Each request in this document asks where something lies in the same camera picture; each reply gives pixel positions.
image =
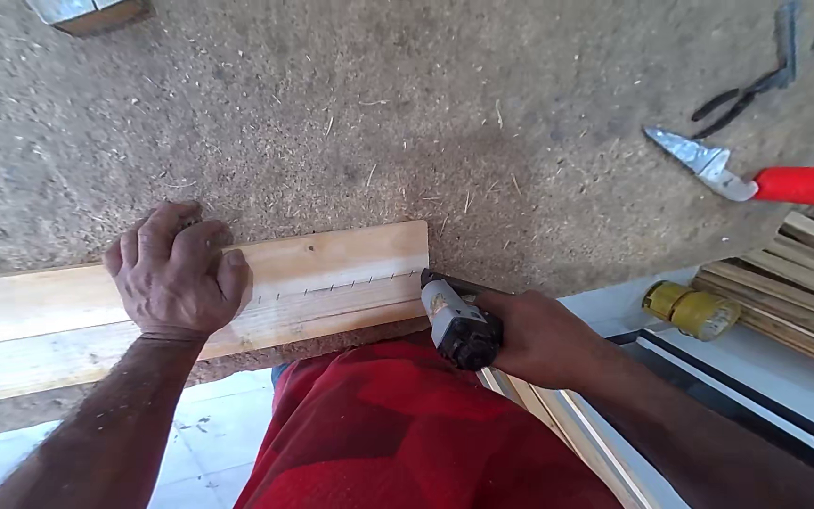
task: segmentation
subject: right hand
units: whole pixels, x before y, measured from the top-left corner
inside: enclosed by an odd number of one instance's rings
[[[606,369],[625,362],[624,353],[595,333],[563,304],[538,292],[488,292],[473,305],[501,318],[505,340],[493,365],[545,388],[581,392]]]

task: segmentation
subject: hand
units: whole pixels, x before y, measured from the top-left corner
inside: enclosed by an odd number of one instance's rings
[[[626,356],[555,299],[538,292],[486,293],[473,303],[501,318],[505,342],[494,366],[545,388],[582,392]]]
[[[183,227],[199,213],[197,202],[163,202],[102,257],[145,337],[205,342],[241,305],[250,267],[240,249],[221,254],[222,222]]]

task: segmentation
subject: sawdust-covered surface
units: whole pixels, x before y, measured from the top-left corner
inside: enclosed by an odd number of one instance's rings
[[[640,127],[773,68],[777,4],[155,0],[80,40],[0,0],[0,272],[96,260],[164,198],[242,242],[424,218],[435,268],[555,296],[740,253],[781,211]],[[741,174],[814,161],[802,4],[797,83],[711,139]]]

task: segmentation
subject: nail gun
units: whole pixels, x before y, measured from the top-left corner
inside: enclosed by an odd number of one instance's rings
[[[479,371],[491,365],[501,348],[504,326],[498,317],[468,301],[483,292],[504,292],[429,269],[423,270],[420,284],[439,354],[458,369]]]

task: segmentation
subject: person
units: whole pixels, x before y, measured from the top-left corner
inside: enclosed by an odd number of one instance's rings
[[[163,203],[103,258],[140,327],[128,352],[0,486],[4,508],[143,508],[175,405],[252,277],[226,227]],[[814,470],[689,399],[535,292],[480,295],[495,366],[579,392],[703,507],[814,507]],[[236,509],[618,507],[548,427],[447,364],[429,331],[294,362]]]

